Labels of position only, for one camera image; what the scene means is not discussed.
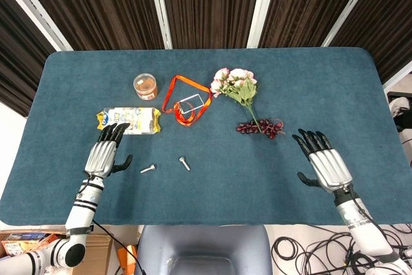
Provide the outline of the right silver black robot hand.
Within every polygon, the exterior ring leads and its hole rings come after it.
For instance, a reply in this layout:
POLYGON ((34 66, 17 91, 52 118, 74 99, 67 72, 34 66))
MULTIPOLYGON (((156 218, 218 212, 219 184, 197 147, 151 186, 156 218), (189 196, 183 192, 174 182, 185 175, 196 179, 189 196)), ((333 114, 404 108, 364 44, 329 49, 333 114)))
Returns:
POLYGON ((292 135, 306 159, 312 165, 316 179, 309 179, 303 173, 297 176, 308 187, 320 187, 329 193, 349 188, 352 176, 339 152, 320 131, 298 129, 299 135, 292 135))

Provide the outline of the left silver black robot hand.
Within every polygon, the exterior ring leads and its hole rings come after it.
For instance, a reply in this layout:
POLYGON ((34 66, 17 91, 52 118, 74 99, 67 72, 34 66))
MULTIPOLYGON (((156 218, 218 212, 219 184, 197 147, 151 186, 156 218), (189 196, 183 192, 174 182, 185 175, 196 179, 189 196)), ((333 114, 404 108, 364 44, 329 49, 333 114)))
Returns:
POLYGON ((84 173, 89 179, 106 178, 110 174, 126 170, 133 159, 128 155, 123 164, 115 164, 115 157, 122 137, 130 123, 114 123, 106 126, 100 133, 97 142, 91 148, 84 173))

